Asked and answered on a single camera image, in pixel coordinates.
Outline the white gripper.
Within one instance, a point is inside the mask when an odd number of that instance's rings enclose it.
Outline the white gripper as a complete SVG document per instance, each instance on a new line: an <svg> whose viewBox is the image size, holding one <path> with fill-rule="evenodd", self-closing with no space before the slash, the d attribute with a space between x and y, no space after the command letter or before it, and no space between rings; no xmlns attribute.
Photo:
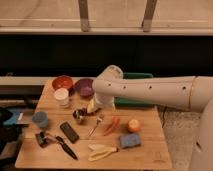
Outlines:
<svg viewBox="0 0 213 171"><path fill-rule="evenodd" d="M96 109L114 108L114 107L115 102L113 96L95 93L87 106L87 110L89 112L93 112Z"/></svg>

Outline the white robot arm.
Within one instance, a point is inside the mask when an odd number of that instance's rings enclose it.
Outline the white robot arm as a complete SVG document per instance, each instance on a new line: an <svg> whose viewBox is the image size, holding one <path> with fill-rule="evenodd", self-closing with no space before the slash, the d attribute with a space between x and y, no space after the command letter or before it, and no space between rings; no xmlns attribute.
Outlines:
<svg viewBox="0 0 213 171"><path fill-rule="evenodd" d="M118 66L109 65L93 80L92 88L88 113L114 107L115 97L202 112L188 171L213 171L213 77L125 79Z"/></svg>

